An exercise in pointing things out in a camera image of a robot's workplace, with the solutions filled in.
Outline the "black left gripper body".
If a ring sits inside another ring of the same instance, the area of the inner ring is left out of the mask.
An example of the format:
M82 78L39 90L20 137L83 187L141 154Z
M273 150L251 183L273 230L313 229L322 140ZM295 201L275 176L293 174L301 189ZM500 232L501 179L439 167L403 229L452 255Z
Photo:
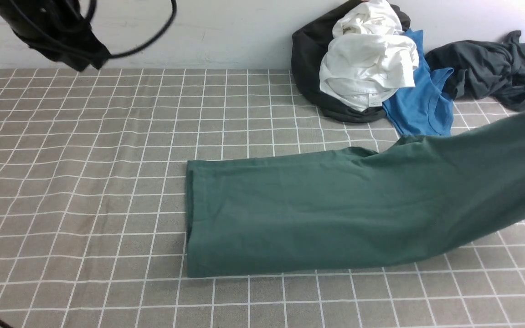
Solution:
M95 12L95 0L85 16L78 0L0 0L0 17L23 43L77 72L100 69L111 57L92 31Z

